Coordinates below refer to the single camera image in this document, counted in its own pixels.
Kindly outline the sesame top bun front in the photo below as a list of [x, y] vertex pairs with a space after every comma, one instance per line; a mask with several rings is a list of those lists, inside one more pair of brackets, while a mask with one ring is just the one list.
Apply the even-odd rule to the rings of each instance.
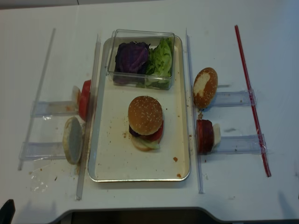
[[139, 135], [152, 135], [163, 122], [160, 103], [150, 96], [134, 98], [128, 107], [128, 122], [131, 129]]

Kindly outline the sesame bun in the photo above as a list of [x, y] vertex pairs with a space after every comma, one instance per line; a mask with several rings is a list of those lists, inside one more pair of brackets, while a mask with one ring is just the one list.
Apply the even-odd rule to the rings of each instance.
[[128, 107], [128, 122], [131, 129], [139, 135], [152, 135], [163, 122], [160, 103], [150, 96], [134, 98]]
[[193, 84], [193, 102], [199, 109], [207, 108], [217, 91], [218, 75], [210, 67], [201, 70]]

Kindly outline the tomato slice on burger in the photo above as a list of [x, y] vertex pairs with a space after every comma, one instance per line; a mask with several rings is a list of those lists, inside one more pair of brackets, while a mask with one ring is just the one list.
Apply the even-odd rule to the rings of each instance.
[[160, 128], [154, 133], [154, 134], [151, 134], [151, 135], [142, 135], [141, 138], [144, 139], [144, 140], [148, 140], [148, 141], [160, 141], [162, 135], [163, 135], [163, 128], [164, 128], [164, 122], [162, 122]]

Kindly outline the red tomato slice left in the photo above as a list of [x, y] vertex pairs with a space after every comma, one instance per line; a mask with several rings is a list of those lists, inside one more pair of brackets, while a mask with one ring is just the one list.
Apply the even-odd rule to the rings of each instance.
[[89, 105], [89, 97], [91, 90], [91, 80], [86, 80], [83, 84], [80, 99], [79, 99], [79, 107], [78, 114], [80, 118], [86, 121], [88, 105]]

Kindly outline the metal serving tray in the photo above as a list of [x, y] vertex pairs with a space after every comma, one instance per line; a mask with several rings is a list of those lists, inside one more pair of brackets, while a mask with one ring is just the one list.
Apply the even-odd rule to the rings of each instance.
[[[190, 172], [189, 134], [184, 81], [183, 46], [174, 41], [174, 78], [169, 90], [114, 85], [106, 74], [110, 42], [103, 56], [96, 91], [88, 173], [95, 182], [181, 181]], [[137, 149], [131, 140], [128, 106], [137, 96], [159, 101], [164, 115], [164, 132], [157, 150]]]

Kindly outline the purple cabbage leaf on burger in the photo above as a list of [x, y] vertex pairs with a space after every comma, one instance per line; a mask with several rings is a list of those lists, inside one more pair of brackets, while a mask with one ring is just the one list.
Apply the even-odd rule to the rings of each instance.
[[129, 132], [130, 132], [130, 134], [133, 135], [134, 137], [139, 137], [139, 136], [140, 136], [140, 134], [137, 133], [137, 132], [135, 132], [135, 131], [131, 128], [131, 126], [129, 126]]

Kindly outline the bottom bun on tray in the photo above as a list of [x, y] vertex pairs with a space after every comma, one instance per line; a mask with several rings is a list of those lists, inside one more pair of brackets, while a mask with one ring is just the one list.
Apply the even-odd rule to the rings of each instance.
[[144, 146], [139, 139], [141, 139], [141, 138], [140, 137], [131, 136], [131, 141], [132, 141], [133, 145], [138, 150], [140, 150], [140, 151], [150, 151], [150, 150], [152, 150], [152, 149], [147, 148], [146, 146]]

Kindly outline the purple cabbage leaf in box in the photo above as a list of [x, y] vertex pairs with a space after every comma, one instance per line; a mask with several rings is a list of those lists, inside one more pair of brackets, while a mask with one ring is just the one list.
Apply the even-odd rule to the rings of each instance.
[[113, 81], [117, 84], [136, 83], [144, 85], [144, 75], [149, 58], [149, 45], [145, 42], [130, 42], [119, 45], [115, 57], [115, 72], [137, 74], [138, 77], [114, 76]]

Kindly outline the sesame bun rear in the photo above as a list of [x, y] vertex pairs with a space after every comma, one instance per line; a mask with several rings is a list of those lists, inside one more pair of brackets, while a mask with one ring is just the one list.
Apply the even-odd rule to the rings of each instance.
[[193, 84], [193, 102], [199, 109], [207, 108], [217, 91], [218, 75], [210, 67], [201, 70]]

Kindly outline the white onion slice left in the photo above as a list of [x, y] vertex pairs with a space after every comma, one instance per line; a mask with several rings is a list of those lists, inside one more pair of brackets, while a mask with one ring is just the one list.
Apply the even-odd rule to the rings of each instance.
[[81, 97], [80, 89], [77, 86], [73, 86], [71, 99], [72, 99], [72, 102], [76, 105], [77, 108], [79, 107], [80, 97]]

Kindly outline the pale bun bottom left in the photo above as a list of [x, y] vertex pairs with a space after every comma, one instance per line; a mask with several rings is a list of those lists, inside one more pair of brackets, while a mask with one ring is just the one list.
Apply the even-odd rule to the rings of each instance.
[[76, 165], [82, 153], [83, 131], [79, 120], [76, 117], [69, 118], [64, 126], [63, 149], [67, 161]]

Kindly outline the clear holder upper right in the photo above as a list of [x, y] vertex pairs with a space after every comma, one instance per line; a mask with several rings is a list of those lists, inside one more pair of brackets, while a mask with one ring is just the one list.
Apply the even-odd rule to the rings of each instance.
[[217, 92], [212, 100], [213, 107], [254, 106], [256, 98], [253, 90]]

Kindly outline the clear holder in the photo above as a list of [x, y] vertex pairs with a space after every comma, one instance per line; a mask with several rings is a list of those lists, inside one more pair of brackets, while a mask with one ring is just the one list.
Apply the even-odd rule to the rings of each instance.
[[212, 100], [213, 107], [254, 106], [256, 98], [253, 90], [217, 92]]
[[65, 159], [61, 142], [23, 142], [19, 159], [21, 161]]
[[30, 116], [34, 118], [49, 116], [71, 116], [78, 114], [78, 105], [73, 101], [38, 101], [31, 107]]
[[221, 137], [220, 143], [216, 145], [213, 154], [261, 154], [266, 153], [267, 147], [264, 135], [244, 135]]

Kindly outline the clear holder lower right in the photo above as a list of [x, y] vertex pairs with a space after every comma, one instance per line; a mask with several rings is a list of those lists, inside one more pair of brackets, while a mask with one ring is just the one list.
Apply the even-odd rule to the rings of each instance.
[[266, 153], [267, 147], [264, 135], [244, 135], [221, 137], [220, 143], [216, 145], [213, 154], [261, 154]]

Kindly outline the clear rail far left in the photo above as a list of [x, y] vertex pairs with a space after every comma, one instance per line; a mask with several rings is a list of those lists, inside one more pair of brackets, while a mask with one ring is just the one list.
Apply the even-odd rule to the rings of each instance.
[[27, 133], [26, 133], [26, 138], [25, 138], [25, 141], [24, 141], [24, 143], [21, 147], [21, 151], [20, 151], [20, 155], [19, 155], [19, 164], [18, 164], [18, 168], [17, 168], [18, 171], [21, 171], [22, 168], [23, 168], [23, 160], [21, 159], [21, 157], [23, 156], [23, 154], [25, 153], [25, 151], [28, 147], [28, 142], [29, 142], [29, 139], [30, 139], [30, 136], [31, 136], [32, 127], [33, 127], [33, 123], [34, 123], [34, 115], [36, 113], [36, 106], [37, 106], [37, 103], [38, 103], [40, 95], [41, 95], [41, 90], [42, 90], [44, 78], [45, 78], [45, 75], [46, 75], [46, 70], [47, 70], [47, 66], [48, 66], [48, 62], [49, 62], [49, 58], [50, 58], [50, 54], [51, 54], [51, 48], [52, 48], [52, 44], [53, 44], [53, 41], [54, 41], [54, 38], [55, 38], [55, 34], [56, 34], [56, 28], [53, 28], [52, 33], [51, 33], [51, 37], [50, 37], [49, 46], [48, 46], [47, 53], [46, 53], [46, 57], [45, 57], [45, 60], [44, 60], [43, 69], [42, 69], [41, 77], [40, 77], [40, 80], [39, 80], [36, 96], [35, 96], [35, 99], [33, 101], [33, 105], [31, 107], [30, 120], [29, 120], [28, 129], [27, 129]]

